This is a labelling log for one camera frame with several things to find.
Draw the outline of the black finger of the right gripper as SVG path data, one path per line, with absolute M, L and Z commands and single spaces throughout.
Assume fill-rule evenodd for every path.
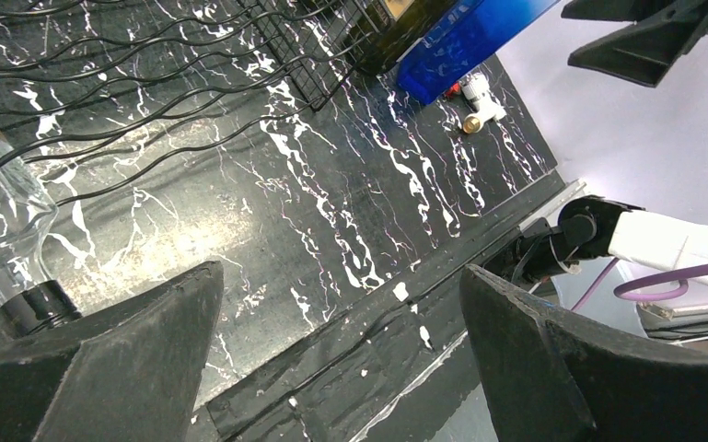
M 592 41 L 568 57 L 568 64 L 656 87 L 675 62 L 708 36 L 708 0 L 571 1 L 561 17 L 629 25 Z

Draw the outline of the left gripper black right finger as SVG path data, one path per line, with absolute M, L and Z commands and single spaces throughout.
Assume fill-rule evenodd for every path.
M 708 353 L 619 331 L 467 266 L 459 298 L 502 441 L 708 441 Z

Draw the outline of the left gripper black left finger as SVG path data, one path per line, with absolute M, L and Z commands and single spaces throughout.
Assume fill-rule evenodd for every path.
M 203 262 L 59 328 L 0 343 L 0 441 L 181 441 L 224 292 Z

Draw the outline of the clear embossed bottle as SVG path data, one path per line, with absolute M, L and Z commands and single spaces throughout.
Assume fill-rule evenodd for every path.
M 0 155 L 12 147 L 0 132 Z M 81 318 L 41 249 L 58 207 L 17 158 L 0 167 L 0 311 L 19 336 Z

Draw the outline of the dark bottle with black cap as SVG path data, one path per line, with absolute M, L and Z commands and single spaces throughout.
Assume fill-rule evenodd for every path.
M 454 4 L 447 0 L 298 2 L 302 11 L 317 15 L 331 52 L 366 76 L 391 70 Z

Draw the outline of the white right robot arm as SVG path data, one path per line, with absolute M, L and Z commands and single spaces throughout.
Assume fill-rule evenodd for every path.
M 561 16 L 625 23 L 573 51 L 568 64 L 643 87 L 656 87 L 680 56 L 708 36 L 708 1 L 572 1 Z M 568 202 L 557 226 L 540 219 L 522 231 L 485 268 L 526 285 L 603 257 L 655 270 L 616 287 L 616 297 L 635 302 L 680 297 L 692 279 L 708 286 L 708 226 L 588 195 Z

